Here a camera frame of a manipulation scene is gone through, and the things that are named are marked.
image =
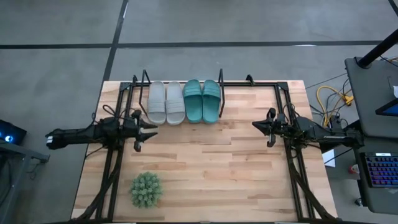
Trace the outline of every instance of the wooden tabletop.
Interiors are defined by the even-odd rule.
[[[303,81],[287,82],[296,111],[312,118]],[[116,106],[119,84],[104,83],[97,119],[109,116],[102,110],[104,104]],[[145,107],[147,97],[148,88],[144,88]],[[135,88],[135,109],[139,109],[138,99],[139,88]],[[251,125],[265,119],[270,107],[277,107],[274,89],[226,87],[225,100],[223,116],[216,124],[190,124],[187,120],[178,126],[163,124],[140,153],[133,149],[134,139],[126,141],[114,222],[297,220],[283,141],[277,137],[275,146],[268,148],[267,137]],[[91,144],[88,153],[99,147]],[[320,150],[308,147],[303,156],[312,192],[336,216]],[[79,216],[98,193],[105,158],[103,149],[85,161],[72,217]],[[138,209],[131,203],[129,186],[132,179],[147,171],[161,178],[164,194],[157,207]],[[303,194],[301,199],[306,213]]]

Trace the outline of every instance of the blue light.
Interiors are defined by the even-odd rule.
[[[12,136],[6,136],[5,140],[6,140],[6,142],[12,142],[13,137]]]

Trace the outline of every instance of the keyboard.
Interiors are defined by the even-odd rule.
[[[398,187],[398,154],[362,153],[371,187]]]

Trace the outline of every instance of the metal bracket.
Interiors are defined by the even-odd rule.
[[[278,82],[277,84],[278,84],[279,88],[283,89],[284,91],[289,90],[289,86],[288,86],[287,82]]]
[[[128,90],[131,86],[131,82],[121,82],[119,86],[119,91]]]
[[[256,82],[253,80],[253,77],[251,75],[247,75],[245,80],[249,81],[251,86],[255,86],[256,85]]]

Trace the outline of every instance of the succulent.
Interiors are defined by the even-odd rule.
[[[163,194],[160,179],[150,172],[139,174],[131,183],[130,193],[135,207],[152,208]]]

